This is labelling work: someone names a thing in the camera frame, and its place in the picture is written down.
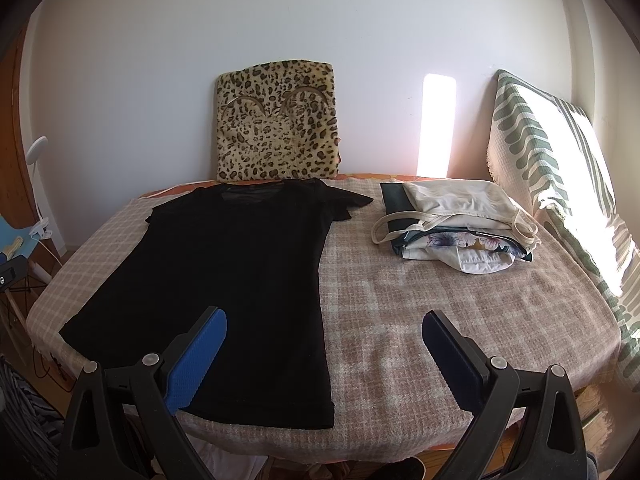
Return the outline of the white clip lamp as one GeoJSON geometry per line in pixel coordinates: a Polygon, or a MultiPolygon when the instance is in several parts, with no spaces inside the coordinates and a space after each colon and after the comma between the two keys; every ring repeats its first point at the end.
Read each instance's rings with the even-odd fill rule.
{"type": "Polygon", "coordinates": [[[25,162],[29,171],[30,182],[32,182],[32,192],[34,193],[34,202],[36,207],[37,222],[29,232],[29,235],[35,240],[50,240],[52,231],[50,221],[44,216],[39,206],[39,198],[37,191],[37,164],[43,152],[47,149],[49,140],[46,136],[38,136],[32,141],[25,155],[25,162]]]}

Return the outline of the pink plaid blanket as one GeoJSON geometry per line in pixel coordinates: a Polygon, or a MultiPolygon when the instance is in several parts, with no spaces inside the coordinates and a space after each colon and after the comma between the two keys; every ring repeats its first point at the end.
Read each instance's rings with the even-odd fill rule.
{"type": "Polygon", "coordinates": [[[456,442],[470,418],[424,346],[422,320],[433,309],[515,367],[560,364],[577,389],[614,376],[620,330],[612,310],[549,233],[540,233],[532,261],[464,274],[373,244],[371,226],[384,212],[378,181],[347,178],[341,187],[371,201],[332,226],[320,261],[333,427],[225,425],[184,413],[189,434],[232,453],[299,463],[396,462],[456,442]]]}

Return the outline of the leopard print cushion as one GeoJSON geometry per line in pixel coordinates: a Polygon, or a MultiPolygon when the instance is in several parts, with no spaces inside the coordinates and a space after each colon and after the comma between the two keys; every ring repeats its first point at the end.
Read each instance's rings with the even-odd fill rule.
{"type": "Polygon", "coordinates": [[[219,181],[329,179],[340,166],[333,66],[284,60],[220,75],[219,181]]]}

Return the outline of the light blue chair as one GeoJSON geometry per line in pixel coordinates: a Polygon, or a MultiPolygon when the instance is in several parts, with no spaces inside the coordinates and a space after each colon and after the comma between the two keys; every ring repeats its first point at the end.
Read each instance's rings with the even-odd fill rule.
{"type": "Polygon", "coordinates": [[[29,272],[35,272],[35,263],[30,260],[37,246],[37,237],[32,226],[17,229],[1,218],[1,286],[8,287],[29,272]]]}

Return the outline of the folded floral white clothes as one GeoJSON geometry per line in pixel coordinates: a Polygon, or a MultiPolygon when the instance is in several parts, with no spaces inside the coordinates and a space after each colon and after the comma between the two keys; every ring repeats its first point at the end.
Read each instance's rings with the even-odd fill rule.
{"type": "Polygon", "coordinates": [[[431,232],[399,249],[408,260],[438,260],[465,274],[493,274],[516,261],[531,262],[533,253],[511,237],[464,231],[431,232]]]}

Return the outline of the white green patterned pillow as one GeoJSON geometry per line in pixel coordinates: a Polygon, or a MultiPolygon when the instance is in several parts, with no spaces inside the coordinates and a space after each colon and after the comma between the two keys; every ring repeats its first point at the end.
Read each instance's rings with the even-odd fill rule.
{"type": "Polygon", "coordinates": [[[617,210],[593,125],[579,106],[507,70],[496,73],[487,148],[498,185],[593,281],[620,329],[616,375],[639,390],[639,247],[617,210]]]}

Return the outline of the cream and green tote bag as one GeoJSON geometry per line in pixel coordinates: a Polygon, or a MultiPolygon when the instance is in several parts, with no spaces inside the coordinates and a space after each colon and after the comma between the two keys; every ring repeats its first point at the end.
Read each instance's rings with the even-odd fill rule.
{"type": "Polygon", "coordinates": [[[374,244],[399,249],[418,236],[440,231],[488,233],[511,237],[531,252],[540,243],[538,223],[489,181],[436,179],[383,183],[386,215],[372,226],[374,244]]]}

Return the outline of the black t-shirt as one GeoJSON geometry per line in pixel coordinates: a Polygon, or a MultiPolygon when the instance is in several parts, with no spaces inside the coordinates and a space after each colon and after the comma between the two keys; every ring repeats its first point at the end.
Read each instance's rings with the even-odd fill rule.
{"type": "Polygon", "coordinates": [[[311,179],[218,184],[156,206],[140,242],[61,337],[86,359],[129,366],[218,308],[227,335],[188,412],[222,424],[329,429],[319,263],[332,224],[369,202],[311,179]]]}

